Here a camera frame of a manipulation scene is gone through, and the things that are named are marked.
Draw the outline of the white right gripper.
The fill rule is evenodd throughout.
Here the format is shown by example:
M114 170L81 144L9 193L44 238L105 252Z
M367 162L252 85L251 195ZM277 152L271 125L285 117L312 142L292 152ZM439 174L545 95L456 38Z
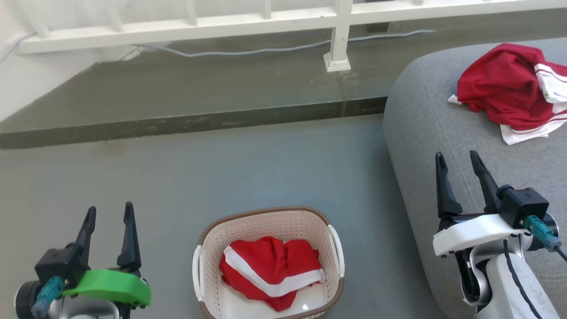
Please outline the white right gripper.
M485 166L477 151L470 151L470 161L474 174L478 177L485 202L483 215L457 223L433 236L433 248L436 256L445 256L451 252L472 249L473 255L496 256L504 253L504 239L508 240L510 252L520 257L532 244L532 236L527 230L515 230L497 214L501 201L497 197L498 185ZM439 218L460 216L462 206L456 201L448 180L448 167L442 152L435 155L437 211Z

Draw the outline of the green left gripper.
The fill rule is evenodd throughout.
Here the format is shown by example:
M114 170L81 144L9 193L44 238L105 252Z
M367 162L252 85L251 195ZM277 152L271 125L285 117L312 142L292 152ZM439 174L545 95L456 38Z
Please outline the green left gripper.
M91 236L95 230L97 209L91 206L75 243L81 248L80 261L89 266L89 249ZM123 222L125 224L122 248L117 257L117 266L124 271L139 271L141 267L140 245L136 229L136 219L133 204L126 202ZM63 297L85 296L111 302L125 303L129 306L149 306L151 304L151 289L140 277L116 270L88 270L75 288L67 288L62 292Z

